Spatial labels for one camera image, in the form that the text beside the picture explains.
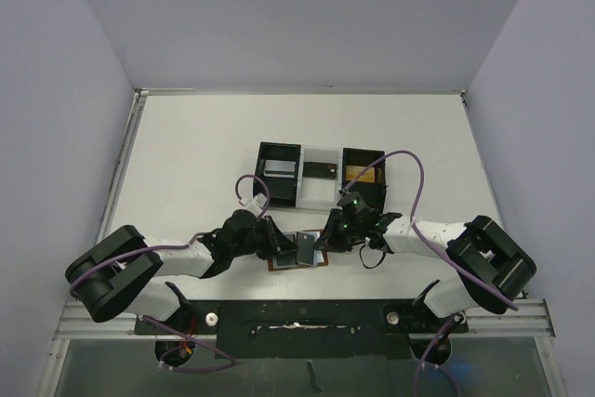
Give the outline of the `black white three-bin tray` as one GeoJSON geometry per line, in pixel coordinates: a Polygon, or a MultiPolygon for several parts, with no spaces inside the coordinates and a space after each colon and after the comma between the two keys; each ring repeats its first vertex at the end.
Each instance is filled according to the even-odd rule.
{"type": "Polygon", "coordinates": [[[348,187],[367,205],[382,211],[387,193],[386,164],[367,166],[384,154],[347,147],[261,142],[253,194],[268,197],[271,208],[328,211],[337,205],[339,192],[348,187]]]}

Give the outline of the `gold credit card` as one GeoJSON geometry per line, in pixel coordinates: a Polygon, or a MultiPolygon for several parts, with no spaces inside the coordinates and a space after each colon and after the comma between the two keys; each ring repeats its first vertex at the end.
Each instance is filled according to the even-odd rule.
{"type": "Polygon", "coordinates": [[[364,166],[359,165],[347,165],[345,167],[345,181],[375,183],[376,169],[374,167],[365,168],[364,166]]]}

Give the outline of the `black credit card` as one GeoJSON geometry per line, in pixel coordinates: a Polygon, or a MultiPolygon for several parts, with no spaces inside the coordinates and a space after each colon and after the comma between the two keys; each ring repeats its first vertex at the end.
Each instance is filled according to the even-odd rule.
{"type": "Polygon", "coordinates": [[[310,179],[337,178],[337,164],[307,161],[303,164],[303,177],[310,179]]]}

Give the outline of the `silver white card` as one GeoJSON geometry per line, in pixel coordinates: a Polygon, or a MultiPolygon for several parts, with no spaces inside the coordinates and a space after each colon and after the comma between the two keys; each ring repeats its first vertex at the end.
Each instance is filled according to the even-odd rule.
{"type": "Polygon", "coordinates": [[[264,163],[263,173],[267,178],[292,179],[296,175],[296,162],[269,159],[264,163]]]}

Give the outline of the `black card from holder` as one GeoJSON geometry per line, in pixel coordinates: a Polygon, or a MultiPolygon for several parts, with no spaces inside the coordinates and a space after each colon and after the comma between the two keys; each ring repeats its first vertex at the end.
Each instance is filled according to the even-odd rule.
{"type": "Polygon", "coordinates": [[[314,243],[316,236],[310,232],[297,232],[296,233],[296,245],[297,254],[296,261],[298,265],[304,266],[315,266],[316,265],[316,254],[314,249],[314,243]]]}

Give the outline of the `aluminium left rail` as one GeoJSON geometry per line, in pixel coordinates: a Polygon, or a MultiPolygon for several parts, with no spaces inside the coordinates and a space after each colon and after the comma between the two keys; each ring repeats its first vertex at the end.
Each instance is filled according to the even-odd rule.
{"type": "Polygon", "coordinates": [[[112,227],[112,222],[126,178],[127,167],[130,156],[134,149],[135,140],[139,131],[139,125],[144,113],[147,98],[147,90],[134,90],[134,98],[130,113],[127,118],[125,134],[122,139],[115,168],[112,174],[112,180],[99,223],[98,233],[92,246],[95,246],[101,242],[109,234],[109,231],[112,227]]]}

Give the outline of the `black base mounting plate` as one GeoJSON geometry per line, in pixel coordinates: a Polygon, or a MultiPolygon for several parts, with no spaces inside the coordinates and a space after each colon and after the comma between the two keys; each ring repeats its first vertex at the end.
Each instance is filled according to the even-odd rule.
{"type": "Polygon", "coordinates": [[[192,300],[164,323],[139,317],[134,332],[155,336],[155,355],[181,365],[195,342],[212,342],[216,358],[347,359],[420,357],[433,336],[431,353],[451,352],[451,334],[469,326],[434,316],[418,298],[355,300],[192,300]]]}

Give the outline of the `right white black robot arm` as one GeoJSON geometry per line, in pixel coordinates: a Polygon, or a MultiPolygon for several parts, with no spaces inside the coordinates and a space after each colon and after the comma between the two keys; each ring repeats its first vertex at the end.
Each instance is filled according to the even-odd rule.
{"type": "Polygon", "coordinates": [[[396,212],[381,214],[353,192],[330,211],[314,247],[343,253],[358,245],[439,258],[456,271],[457,278],[440,279],[420,294],[414,318],[427,331],[471,308],[505,313],[537,272],[532,258],[487,216],[458,223],[418,221],[396,212]]]}

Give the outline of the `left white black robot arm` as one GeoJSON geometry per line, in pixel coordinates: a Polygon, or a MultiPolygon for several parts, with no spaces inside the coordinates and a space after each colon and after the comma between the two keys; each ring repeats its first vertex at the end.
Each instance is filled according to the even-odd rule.
{"type": "Polygon", "coordinates": [[[65,278],[70,295],[96,323],[132,312],[177,333],[188,324],[190,311],[166,277],[210,279],[243,256],[272,260],[297,251],[295,238],[282,233],[272,218],[236,210],[220,228],[176,245],[148,245],[135,226],[124,225],[72,262],[65,278]]]}

